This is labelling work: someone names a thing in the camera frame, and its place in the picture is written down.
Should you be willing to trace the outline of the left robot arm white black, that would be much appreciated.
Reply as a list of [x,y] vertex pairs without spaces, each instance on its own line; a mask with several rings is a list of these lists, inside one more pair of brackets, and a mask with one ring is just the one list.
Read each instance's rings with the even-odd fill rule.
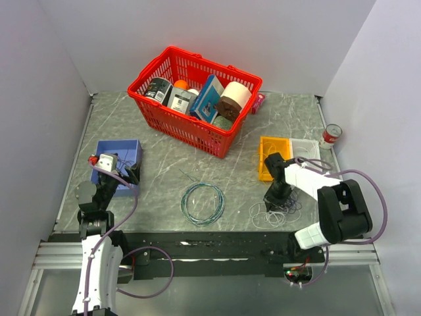
[[116,224],[107,208],[119,185],[138,196],[140,174],[139,163],[125,166],[123,174],[117,160],[114,154],[92,155],[88,163],[97,171],[98,181],[84,181],[75,189],[82,268],[72,315],[116,315],[119,268],[130,256],[126,236],[117,228],[128,218]]

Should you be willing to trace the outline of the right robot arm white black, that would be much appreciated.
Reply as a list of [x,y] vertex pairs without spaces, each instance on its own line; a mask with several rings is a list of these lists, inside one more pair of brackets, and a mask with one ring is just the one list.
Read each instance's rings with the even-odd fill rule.
[[303,163],[302,157],[286,160],[278,152],[264,160],[273,178],[264,195],[268,212],[283,207],[294,188],[317,202],[318,222],[289,235],[287,254],[294,262],[304,261],[312,248],[344,242],[372,230],[372,218],[357,181],[332,178]]

